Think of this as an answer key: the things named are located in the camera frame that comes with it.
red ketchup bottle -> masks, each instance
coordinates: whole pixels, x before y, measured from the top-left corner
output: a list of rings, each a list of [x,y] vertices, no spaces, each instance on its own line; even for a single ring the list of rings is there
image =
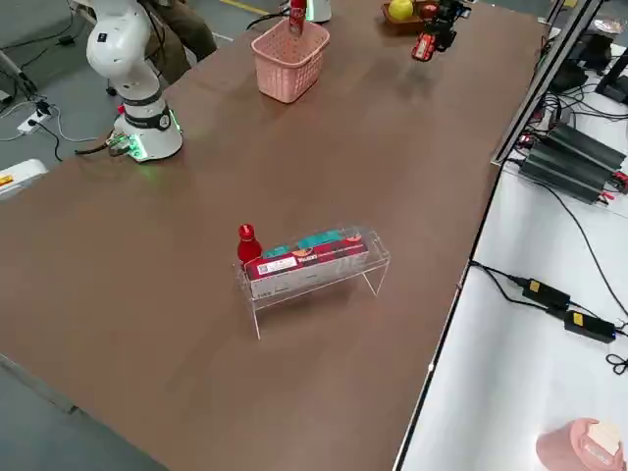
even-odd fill
[[[303,34],[303,23],[305,23],[305,11],[307,10],[307,0],[290,0],[290,18],[288,27],[292,34],[301,36]]]
[[[237,258],[244,267],[248,262],[262,256],[262,246],[255,238],[255,230],[250,224],[242,224],[238,232]]]

white table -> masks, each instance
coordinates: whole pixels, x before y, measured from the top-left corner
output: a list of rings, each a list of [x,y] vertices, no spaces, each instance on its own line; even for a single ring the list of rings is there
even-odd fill
[[[628,303],[628,219],[562,198]],[[514,175],[501,176],[474,258],[562,289],[606,320],[622,318],[569,215]],[[510,294],[521,290],[500,281]],[[628,373],[616,376],[604,360],[628,357],[628,339],[607,346],[570,334],[549,315],[507,302],[477,268],[452,316],[404,471],[543,470],[537,436],[577,417],[613,422],[628,441]]]

lemon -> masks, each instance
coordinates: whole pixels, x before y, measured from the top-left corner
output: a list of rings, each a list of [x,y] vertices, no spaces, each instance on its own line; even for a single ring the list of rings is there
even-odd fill
[[[414,14],[414,4],[411,0],[392,0],[389,13],[398,22],[404,22]]]

dark pants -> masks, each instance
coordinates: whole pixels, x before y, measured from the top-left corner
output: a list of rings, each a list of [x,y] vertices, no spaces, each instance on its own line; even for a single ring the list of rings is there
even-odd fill
[[[154,2],[151,10],[159,36],[162,37],[165,32],[164,51],[159,50],[159,39],[153,30],[146,54],[168,83],[174,83],[189,70],[184,46],[194,53],[199,62],[216,51],[214,36],[205,21],[180,0],[173,0],[170,7]]]

pink basket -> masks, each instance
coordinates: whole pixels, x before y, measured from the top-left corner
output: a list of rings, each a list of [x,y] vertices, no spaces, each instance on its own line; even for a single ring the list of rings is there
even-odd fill
[[[314,84],[323,69],[323,49],[330,34],[322,26],[305,22],[301,37],[281,20],[251,43],[255,53],[259,91],[292,103]]]

